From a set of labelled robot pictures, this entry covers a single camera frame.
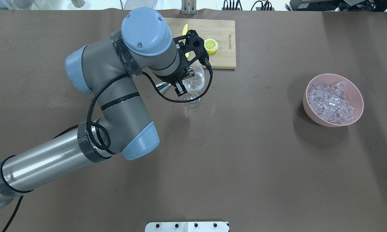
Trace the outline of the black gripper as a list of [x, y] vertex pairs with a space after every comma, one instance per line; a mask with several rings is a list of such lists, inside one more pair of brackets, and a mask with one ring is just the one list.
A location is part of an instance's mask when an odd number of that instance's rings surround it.
[[190, 66], [185, 55], [176, 55], [174, 60], [164, 68], [154, 68], [153, 74], [163, 82], [174, 84], [178, 97], [187, 94], [187, 89], [182, 79], [185, 69]]

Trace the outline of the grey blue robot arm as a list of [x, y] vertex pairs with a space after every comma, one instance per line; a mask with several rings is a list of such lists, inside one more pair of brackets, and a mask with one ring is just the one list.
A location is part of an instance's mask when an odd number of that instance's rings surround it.
[[182, 80], [192, 62], [183, 54], [193, 44], [202, 46], [196, 34], [173, 38], [164, 17], [142, 7], [130, 11], [120, 31], [88, 44], [66, 57], [64, 67], [74, 86], [91, 92], [86, 120], [50, 141], [0, 161], [0, 209], [16, 197], [122, 153], [134, 160], [153, 151], [159, 137], [133, 78], [149, 68], [165, 83], [185, 94]]

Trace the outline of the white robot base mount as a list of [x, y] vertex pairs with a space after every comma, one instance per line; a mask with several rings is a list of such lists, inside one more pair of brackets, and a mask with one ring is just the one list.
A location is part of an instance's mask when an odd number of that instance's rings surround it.
[[230, 226], [224, 221], [150, 222], [145, 232], [229, 232]]

